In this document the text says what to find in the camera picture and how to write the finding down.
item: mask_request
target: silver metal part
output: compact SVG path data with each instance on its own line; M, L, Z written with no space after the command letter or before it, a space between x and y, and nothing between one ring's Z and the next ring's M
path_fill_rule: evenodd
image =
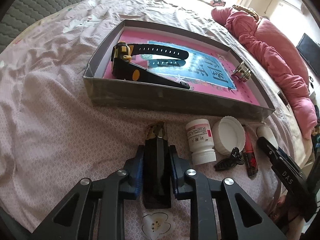
M197 172L196 172L195 170L193 170L193 169L187 170L186 173L187 173L189 176L194 176L194 175L197 174Z
M88 185L90 183L90 180L89 179L87 179L87 178L84 178L84 179L81 179L81 181L80 181L80 184L81 185Z
M127 175L127 171L126 170L119 170L119 171L117 171L117 174L119 176L124 176L124 175Z
M251 71L244 62L241 62L231 75L236 76L241 82L247 82L251 77Z
M224 179L224 183L227 185L232 185L234 183L234 181L231 178L226 178L226 179Z

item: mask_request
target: white bottle cap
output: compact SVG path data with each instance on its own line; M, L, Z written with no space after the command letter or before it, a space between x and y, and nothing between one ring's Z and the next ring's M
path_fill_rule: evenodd
M193 165L200 165L209 162L215 162L217 160L214 149L207 149L203 151L194 152L192 154Z
M257 128L257 136L266 138L276 149L279 148L275 135L270 127L266 125L259 126Z
M245 144L245 133L241 123L232 116L225 116L212 127L212 136L216 151L222 155L230 155L237 147L242 151Z

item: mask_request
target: red marker pen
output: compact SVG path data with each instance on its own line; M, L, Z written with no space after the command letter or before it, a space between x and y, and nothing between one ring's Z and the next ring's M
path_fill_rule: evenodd
M244 144L244 149L243 149L243 158L244 158L245 166L247 168L248 176L251 177L251 176L257 174L258 166L257 166L256 157L254 156L254 152L253 152L253 148L252 148L249 134L246 131L245 126L243 126L243 127L244 127L244 132L245 132L245 144Z

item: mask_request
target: silver screw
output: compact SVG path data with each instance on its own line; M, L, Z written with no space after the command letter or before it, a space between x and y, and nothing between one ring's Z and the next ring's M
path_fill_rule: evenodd
M186 173L187 173L189 176L194 176L194 175L197 174L197 172L196 172L195 170L193 170L193 169L187 170Z
M84 179L81 179L81 181L80 181L80 184L81 185L88 185L90 183L90 180L89 179L87 179L87 178L84 178Z
M224 183L227 185L232 185L234 183L234 181L231 178L226 178L226 179L224 179Z
M119 171L117 171L117 174L119 176L124 176L124 175L127 175L127 171L126 170L119 170Z

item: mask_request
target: white container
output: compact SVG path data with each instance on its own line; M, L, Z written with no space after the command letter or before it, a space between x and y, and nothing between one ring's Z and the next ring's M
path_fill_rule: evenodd
M207 119L196 119L186 125L193 165L216 161L210 124Z
M222 155L229 155L234 147L242 151L245 133L241 123L232 116L225 116L212 127L214 148Z
M259 126L257 128L257 136L258 138L260 137L266 138L276 149L279 148L275 135L273 134L270 127L266 125Z

